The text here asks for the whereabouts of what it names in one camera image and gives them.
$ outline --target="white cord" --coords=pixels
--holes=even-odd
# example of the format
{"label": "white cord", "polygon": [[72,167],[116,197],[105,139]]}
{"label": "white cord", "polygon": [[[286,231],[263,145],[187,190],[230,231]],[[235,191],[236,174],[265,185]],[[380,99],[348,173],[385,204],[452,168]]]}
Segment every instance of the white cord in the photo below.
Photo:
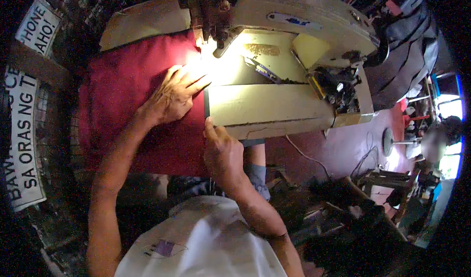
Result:
{"label": "white cord", "polygon": [[286,137],[286,139],[288,139],[288,142],[291,143],[291,145],[293,145],[293,147],[296,148],[296,150],[297,150],[302,156],[304,156],[305,158],[309,159],[310,161],[319,163],[319,164],[324,168],[324,170],[326,171],[327,176],[328,176],[328,177],[330,176],[330,175],[329,175],[329,172],[327,171],[326,166],[325,166],[322,162],[318,161],[317,159],[314,159],[314,158],[312,158],[312,157],[309,157],[309,156],[305,155],[305,154],[293,143],[293,141],[291,141],[291,139],[288,137],[288,135],[285,135],[285,137]]}

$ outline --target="white shirt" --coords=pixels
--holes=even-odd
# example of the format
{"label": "white shirt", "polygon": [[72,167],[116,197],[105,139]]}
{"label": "white shirt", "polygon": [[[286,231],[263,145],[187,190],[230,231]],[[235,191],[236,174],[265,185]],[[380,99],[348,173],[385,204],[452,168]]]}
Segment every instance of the white shirt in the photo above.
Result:
{"label": "white shirt", "polygon": [[236,202],[199,196],[141,235],[115,277],[283,276],[270,244],[251,232]]}

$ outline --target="purple patch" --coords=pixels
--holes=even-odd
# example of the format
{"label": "purple patch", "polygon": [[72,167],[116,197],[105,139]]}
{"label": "purple patch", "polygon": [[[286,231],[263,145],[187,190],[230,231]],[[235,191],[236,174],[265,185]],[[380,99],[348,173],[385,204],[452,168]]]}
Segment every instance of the purple patch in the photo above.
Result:
{"label": "purple patch", "polygon": [[169,258],[172,255],[174,245],[175,244],[173,242],[161,239],[159,240],[159,243],[152,246],[155,248],[154,252],[158,253],[161,256]]}

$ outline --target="person in background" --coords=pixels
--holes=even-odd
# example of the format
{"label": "person in background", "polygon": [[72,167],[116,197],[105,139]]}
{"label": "person in background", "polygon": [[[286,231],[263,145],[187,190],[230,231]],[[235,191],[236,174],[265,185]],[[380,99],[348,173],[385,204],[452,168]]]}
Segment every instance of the person in background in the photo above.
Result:
{"label": "person in background", "polygon": [[101,162],[89,210],[91,276],[303,276],[286,226],[266,200],[266,188],[254,187],[261,171],[265,182],[264,145],[252,147],[244,165],[243,145],[224,127],[214,127],[211,117],[205,121],[204,161],[227,197],[197,196],[180,203],[123,256],[116,198],[138,146],[150,129],[190,110],[192,96],[208,85],[203,76],[189,65],[170,68]]}

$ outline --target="maroon cloth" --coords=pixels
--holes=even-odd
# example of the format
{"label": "maroon cloth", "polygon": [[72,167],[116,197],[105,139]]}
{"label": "maroon cloth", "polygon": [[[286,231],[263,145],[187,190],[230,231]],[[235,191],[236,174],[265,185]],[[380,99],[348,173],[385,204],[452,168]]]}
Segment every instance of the maroon cloth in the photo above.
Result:
{"label": "maroon cloth", "polygon": [[[162,83],[168,68],[200,59],[192,30],[128,44],[93,58],[79,90],[79,140],[86,169],[98,168],[134,112]],[[205,176],[204,98],[180,121],[152,129],[139,147],[132,172]]]}

